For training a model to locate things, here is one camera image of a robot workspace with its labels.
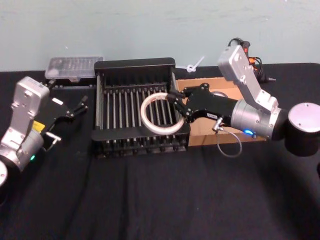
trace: gray cable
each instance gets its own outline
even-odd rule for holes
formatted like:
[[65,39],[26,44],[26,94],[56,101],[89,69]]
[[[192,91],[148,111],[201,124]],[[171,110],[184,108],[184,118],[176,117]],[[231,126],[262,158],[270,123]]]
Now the gray cable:
[[227,157],[227,158],[236,158],[236,157],[239,157],[240,156],[240,154],[242,153],[242,143],[241,143],[241,141],[240,141],[240,138],[237,136],[237,135],[235,135],[233,132],[230,132],[230,131],[227,131],[227,130],[225,130],[224,128],[220,128],[220,130],[221,131],[224,131],[224,132],[226,132],[226,133],[228,133],[228,134],[231,134],[232,136],[234,136],[235,137],[235,139],[238,141],[238,143],[239,143],[239,146],[240,146],[240,149],[239,149],[239,152],[237,153],[237,154],[235,154],[235,155],[229,155],[229,154],[226,154],[224,151],[222,151],[222,149],[221,149],[221,147],[220,147],[220,140],[219,140],[219,131],[217,130],[217,132],[216,132],[216,144],[217,144],[217,146],[218,146],[218,149],[219,149],[219,151],[222,153],[222,155],[224,155],[225,157]]

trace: metal bracket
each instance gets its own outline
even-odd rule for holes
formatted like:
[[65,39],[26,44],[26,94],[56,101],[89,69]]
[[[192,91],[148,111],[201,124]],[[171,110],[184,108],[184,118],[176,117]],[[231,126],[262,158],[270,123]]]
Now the metal bracket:
[[266,114],[272,114],[278,108],[278,100],[261,89],[253,67],[240,45],[228,47],[220,56],[218,66],[224,78],[238,86],[249,105]]

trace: black metal rack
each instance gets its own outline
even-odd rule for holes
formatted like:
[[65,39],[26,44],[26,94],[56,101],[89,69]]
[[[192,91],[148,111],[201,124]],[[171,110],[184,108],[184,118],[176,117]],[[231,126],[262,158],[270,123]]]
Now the black metal rack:
[[[97,155],[183,151],[188,147],[190,126],[184,124],[174,135],[160,136],[142,123],[143,100],[176,87],[173,58],[99,61],[96,73],[96,113],[92,141]],[[180,114],[165,100],[149,106],[148,118],[158,126],[170,126]]]

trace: white zip tie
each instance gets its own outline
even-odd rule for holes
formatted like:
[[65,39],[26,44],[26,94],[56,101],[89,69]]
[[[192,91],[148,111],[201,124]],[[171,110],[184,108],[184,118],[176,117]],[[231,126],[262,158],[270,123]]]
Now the white zip tie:
[[177,69],[185,69],[188,73],[195,72],[199,64],[202,62],[202,60],[205,58],[205,56],[201,57],[200,60],[195,64],[189,64],[188,66],[175,66]]

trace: yellow warning label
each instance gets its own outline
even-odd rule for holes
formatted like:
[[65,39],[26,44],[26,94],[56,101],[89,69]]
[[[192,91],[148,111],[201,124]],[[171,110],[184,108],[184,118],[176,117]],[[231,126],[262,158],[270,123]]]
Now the yellow warning label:
[[36,130],[37,132],[41,133],[42,130],[45,128],[45,125],[43,125],[41,122],[33,121],[32,128]]

